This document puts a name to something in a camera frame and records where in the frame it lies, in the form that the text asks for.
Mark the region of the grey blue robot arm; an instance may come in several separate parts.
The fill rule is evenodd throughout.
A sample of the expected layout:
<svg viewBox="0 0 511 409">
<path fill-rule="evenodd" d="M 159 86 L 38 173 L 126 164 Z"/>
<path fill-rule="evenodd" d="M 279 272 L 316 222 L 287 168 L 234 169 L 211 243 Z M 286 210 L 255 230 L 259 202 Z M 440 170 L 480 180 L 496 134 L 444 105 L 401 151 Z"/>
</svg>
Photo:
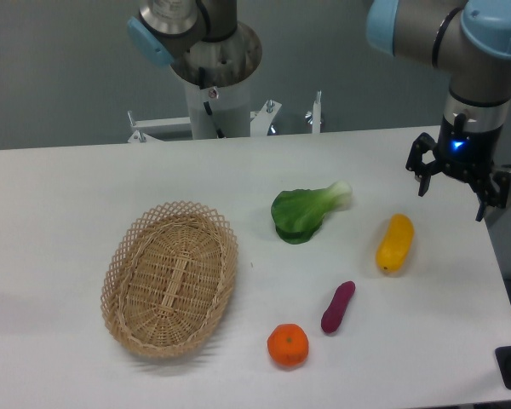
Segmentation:
<svg viewBox="0 0 511 409">
<path fill-rule="evenodd" d="M 511 101 L 511 1 L 375 1 L 366 38 L 451 76 L 438 138 L 420 134 L 406 161 L 418 194 L 442 173 L 470 186 L 478 221 L 505 208 L 511 164 L 495 164 L 494 153 Z"/>
</svg>

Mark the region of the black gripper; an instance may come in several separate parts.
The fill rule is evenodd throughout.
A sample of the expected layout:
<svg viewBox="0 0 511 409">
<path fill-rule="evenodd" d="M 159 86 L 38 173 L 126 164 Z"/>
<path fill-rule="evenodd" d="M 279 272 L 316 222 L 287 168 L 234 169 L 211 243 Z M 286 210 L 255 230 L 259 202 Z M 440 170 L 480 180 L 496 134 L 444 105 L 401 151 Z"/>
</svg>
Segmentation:
<svg viewBox="0 0 511 409">
<path fill-rule="evenodd" d="M 428 133 L 421 133 L 411 145 L 405 168 L 419 183 L 419 197 L 426 194 L 431 178 L 439 173 L 464 183 L 484 181 L 477 192 L 479 208 L 475 218 L 481 222 L 489 209 L 506 209 L 511 197 L 511 164 L 493 167 L 502 126 L 486 132 L 468 132 L 467 120 L 463 114 L 460 117 L 459 125 L 442 119 L 437 142 Z M 433 154 L 434 159 L 425 163 L 425 153 Z"/>
</svg>

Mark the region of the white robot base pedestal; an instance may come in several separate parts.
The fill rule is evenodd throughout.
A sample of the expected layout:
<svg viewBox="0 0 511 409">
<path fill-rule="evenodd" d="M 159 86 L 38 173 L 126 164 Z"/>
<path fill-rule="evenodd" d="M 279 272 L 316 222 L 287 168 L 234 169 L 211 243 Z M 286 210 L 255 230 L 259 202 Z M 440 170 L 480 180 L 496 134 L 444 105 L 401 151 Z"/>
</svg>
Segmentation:
<svg viewBox="0 0 511 409">
<path fill-rule="evenodd" d="M 250 135 L 249 79 L 262 58 L 234 1 L 143 1 L 127 22 L 133 45 L 182 82 L 192 137 Z"/>
</svg>

